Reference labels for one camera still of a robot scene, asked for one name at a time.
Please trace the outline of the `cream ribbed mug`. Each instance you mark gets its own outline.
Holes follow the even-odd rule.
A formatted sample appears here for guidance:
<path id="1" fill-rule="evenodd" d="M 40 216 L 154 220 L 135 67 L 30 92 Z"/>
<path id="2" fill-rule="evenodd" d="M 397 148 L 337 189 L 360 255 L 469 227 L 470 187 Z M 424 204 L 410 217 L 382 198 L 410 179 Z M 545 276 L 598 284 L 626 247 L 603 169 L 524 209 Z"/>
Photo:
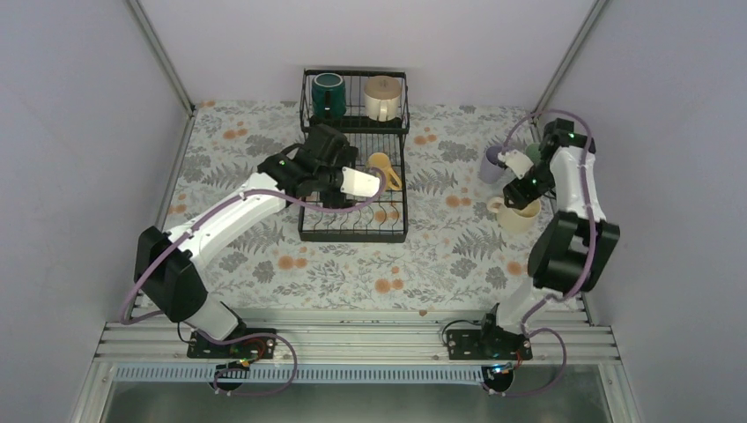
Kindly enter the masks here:
<path id="1" fill-rule="evenodd" d="M 486 208 L 495 214 L 501 228 L 510 234 L 523 234 L 536 224 L 542 204 L 535 200 L 523 209 L 514 209 L 505 204 L 503 197 L 494 197 L 486 203 Z"/>

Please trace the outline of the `lavender plastic cup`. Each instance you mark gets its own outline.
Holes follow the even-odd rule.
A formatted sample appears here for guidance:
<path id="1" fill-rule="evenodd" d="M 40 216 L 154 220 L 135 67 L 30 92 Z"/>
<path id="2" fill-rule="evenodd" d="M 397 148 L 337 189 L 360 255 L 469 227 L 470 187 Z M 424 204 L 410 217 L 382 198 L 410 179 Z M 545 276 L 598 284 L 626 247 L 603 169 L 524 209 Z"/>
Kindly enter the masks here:
<path id="1" fill-rule="evenodd" d="M 503 147 L 500 145 L 492 145 L 485 150 L 478 172 L 480 181 L 492 184 L 505 173 L 507 166 L 499 156 L 502 152 Z"/>

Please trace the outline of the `light green plastic cup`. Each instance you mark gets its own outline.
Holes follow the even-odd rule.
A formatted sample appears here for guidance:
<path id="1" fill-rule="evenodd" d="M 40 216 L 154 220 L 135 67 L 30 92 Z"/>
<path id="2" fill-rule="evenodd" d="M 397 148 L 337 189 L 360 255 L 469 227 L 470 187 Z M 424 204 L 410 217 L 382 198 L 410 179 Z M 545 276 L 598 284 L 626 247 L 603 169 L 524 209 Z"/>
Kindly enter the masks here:
<path id="1" fill-rule="evenodd" d="M 541 161 L 541 149 L 539 143 L 532 143 L 526 146 L 524 154 L 531 160 L 532 165 L 536 165 Z"/>

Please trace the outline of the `yellow mug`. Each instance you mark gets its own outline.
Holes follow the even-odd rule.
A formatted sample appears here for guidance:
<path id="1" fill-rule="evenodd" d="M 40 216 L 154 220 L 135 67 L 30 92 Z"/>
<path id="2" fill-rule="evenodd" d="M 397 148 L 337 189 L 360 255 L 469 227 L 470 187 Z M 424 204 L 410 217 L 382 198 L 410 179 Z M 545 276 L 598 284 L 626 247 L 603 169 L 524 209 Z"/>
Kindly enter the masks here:
<path id="1" fill-rule="evenodd" d="M 384 152 L 376 152 L 372 154 L 366 165 L 369 168 L 376 168 L 382 171 L 386 179 L 387 189 L 401 191 L 403 189 L 403 181 L 393 168 L 393 165 L 387 154 Z"/>

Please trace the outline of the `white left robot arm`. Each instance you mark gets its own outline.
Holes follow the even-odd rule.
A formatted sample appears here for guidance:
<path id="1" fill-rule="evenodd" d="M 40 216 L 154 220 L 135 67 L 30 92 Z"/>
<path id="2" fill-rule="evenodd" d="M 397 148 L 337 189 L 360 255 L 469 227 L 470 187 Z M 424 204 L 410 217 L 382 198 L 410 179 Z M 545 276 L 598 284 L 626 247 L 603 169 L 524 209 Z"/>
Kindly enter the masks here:
<path id="1" fill-rule="evenodd" d="M 322 200 L 320 212 L 352 212 L 368 204 L 379 194 L 381 181 L 355 169 L 358 154 L 343 133 L 316 125 L 304 141 L 267 157 L 237 189 L 193 219 L 168 230 L 145 229 L 121 323 L 137 322 L 128 309 L 143 292 L 159 313 L 198 330 L 222 356 L 238 354 L 245 345 L 242 321 L 208 292 L 203 269 L 252 226 L 290 204 L 314 209 L 306 200 L 313 194 Z"/>

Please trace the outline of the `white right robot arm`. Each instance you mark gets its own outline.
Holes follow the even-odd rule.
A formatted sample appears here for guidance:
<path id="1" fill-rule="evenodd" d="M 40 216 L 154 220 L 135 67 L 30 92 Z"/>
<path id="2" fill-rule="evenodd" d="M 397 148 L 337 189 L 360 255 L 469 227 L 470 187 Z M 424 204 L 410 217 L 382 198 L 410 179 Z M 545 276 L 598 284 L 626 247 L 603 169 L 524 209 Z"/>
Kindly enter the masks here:
<path id="1" fill-rule="evenodd" d="M 529 254 L 530 280 L 482 321 L 477 347 L 489 359 L 523 346 L 530 337 L 531 318 L 545 305 L 591 291 L 620 238 L 618 225 L 606 219 L 595 191 L 591 130 L 579 134 L 574 128 L 583 122 L 579 116 L 563 111 L 556 115 L 544 126 L 538 162 L 517 151 L 496 156 L 514 179 L 489 203 L 495 212 L 523 212 L 550 191 L 556 211 Z"/>

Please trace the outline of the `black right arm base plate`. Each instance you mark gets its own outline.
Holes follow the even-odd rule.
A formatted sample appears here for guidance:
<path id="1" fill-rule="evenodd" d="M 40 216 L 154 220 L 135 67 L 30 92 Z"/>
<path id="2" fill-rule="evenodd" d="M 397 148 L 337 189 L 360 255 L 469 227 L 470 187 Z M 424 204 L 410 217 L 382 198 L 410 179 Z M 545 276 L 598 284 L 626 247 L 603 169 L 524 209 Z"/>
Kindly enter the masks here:
<path id="1" fill-rule="evenodd" d="M 495 327 L 490 331 L 447 330 L 447 352 L 451 360 L 532 360 L 529 339 Z"/>

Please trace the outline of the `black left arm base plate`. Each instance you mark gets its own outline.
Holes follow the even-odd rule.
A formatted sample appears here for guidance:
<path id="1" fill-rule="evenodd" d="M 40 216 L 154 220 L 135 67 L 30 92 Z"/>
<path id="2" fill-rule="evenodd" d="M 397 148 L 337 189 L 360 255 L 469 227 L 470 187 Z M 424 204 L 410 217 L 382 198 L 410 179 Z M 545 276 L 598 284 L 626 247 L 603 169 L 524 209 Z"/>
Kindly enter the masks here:
<path id="1" fill-rule="evenodd" d="M 268 360 L 273 358 L 276 334 L 272 328 L 238 328 L 229 336 L 230 344 L 217 345 L 193 333 L 186 355 L 190 359 Z"/>

